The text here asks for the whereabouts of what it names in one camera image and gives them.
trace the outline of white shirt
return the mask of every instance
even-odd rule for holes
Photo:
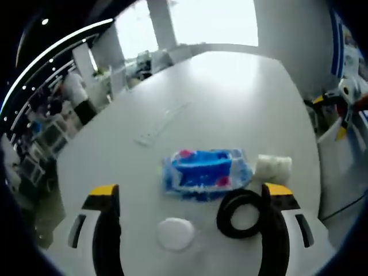
[[[68,97],[73,108],[77,107],[81,102],[88,100],[84,86],[85,82],[77,73],[70,72],[65,78],[63,94]]]

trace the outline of ceiling light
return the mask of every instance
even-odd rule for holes
[[[0,113],[3,111],[4,106],[6,105],[6,102],[8,101],[10,95],[13,93],[14,89],[20,83],[22,78],[24,78],[24,76],[29,72],[29,70],[33,66],[35,66],[37,64],[37,62],[39,62],[45,55],[47,55],[52,50],[54,50],[56,47],[60,46],[61,44],[63,44],[65,41],[71,39],[72,37],[75,37],[75,36],[85,32],[85,31],[93,29],[95,27],[98,27],[98,26],[101,26],[101,25],[104,25],[104,24],[109,24],[113,21],[114,21],[114,19],[110,18],[110,19],[106,19],[106,20],[103,20],[103,21],[100,21],[100,22],[93,23],[89,26],[83,27],[82,29],[76,30],[75,32],[73,32],[71,34],[68,34],[67,36],[65,36],[62,39],[60,39],[59,41],[57,41],[56,43],[52,44],[45,51],[43,51],[41,54],[39,54],[39,56],[36,57],[31,63],[29,63],[29,65],[26,67],[26,69],[24,69],[23,72],[19,75],[19,77],[14,81],[13,85],[11,86],[11,88],[9,89],[9,91],[7,92],[7,94],[6,94],[6,96],[3,100],[3,103],[1,105]]]

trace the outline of white disc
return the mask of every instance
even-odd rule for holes
[[[160,245],[172,251],[183,250],[194,239],[195,229],[190,221],[170,217],[157,225],[157,237]]]

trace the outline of chair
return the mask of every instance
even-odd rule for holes
[[[188,45],[182,45],[178,48],[170,50],[169,55],[174,64],[178,64],[193,57],[193,53]]]
[[[21,174],[31,181],[35,187],[37,187],[41,177],[45,174],[42,167],[30,156],[24,157],[24,160],[20,165],[20,169]]]
[[[56,118],[36,136],[36,141],[40,147],[55,159],[69,141],[68,134],[60,126],[61,123]]]
[[[152,74],[158,73],[174,65],[166,50],[152,53]]]

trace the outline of white roll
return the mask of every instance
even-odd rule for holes
[[[292,159],[272,155],[258,155],[254,180],[285,185],[292,173]]]

